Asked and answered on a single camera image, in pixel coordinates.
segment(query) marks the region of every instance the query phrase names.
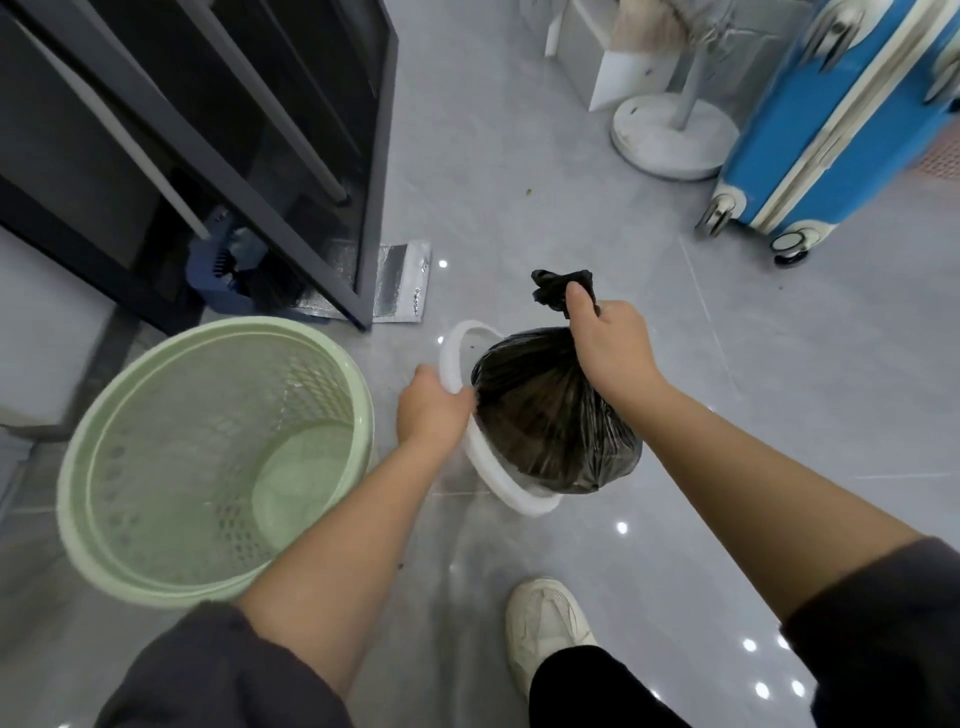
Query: dark sleeve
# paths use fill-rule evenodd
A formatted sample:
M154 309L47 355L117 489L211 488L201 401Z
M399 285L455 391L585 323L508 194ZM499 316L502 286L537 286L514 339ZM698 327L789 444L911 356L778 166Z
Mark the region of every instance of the dark sleeve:
M960 725L960 554L942 541L857 571L782 631L819 683L820 728Z
M292 652L207 602L136 658L96 728L349 728L340 698Z

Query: hand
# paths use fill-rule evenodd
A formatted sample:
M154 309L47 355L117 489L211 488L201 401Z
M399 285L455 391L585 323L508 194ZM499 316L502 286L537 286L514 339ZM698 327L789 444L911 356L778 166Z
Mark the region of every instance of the hand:
M647 323L626 301L601 301L600 316L579 283L566 286L577 359L590 384L614 409L639 404L666 380L657 369Z
M440 383L437 371L420 364L414 380L400 394L396 437L401 444L417 441L447 457L463 438L475 407L471 387L451 395Z

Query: blue suitcase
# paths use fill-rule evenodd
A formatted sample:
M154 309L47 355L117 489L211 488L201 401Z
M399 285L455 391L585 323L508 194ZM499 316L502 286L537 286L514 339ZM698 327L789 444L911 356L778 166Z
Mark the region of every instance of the blue suitcase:
M720 172L699 226L738 220L803 261L960 107L960 0L825 0Z

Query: trash can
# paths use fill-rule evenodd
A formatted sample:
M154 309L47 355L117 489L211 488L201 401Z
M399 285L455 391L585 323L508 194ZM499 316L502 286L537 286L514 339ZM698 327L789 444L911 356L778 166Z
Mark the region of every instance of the trash can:
M66 552L97 588L179 608L243 591L373 457L370 392L315 329L193 328L97 398L60 469Z

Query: white sneaker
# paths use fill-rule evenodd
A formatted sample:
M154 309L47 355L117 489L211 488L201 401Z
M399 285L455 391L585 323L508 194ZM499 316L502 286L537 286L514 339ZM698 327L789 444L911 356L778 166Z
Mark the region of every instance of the white sneaker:
M520 584L507 602L507 660L517 686L530 697L534 673L554 652L597 644L583 610L556 579Z

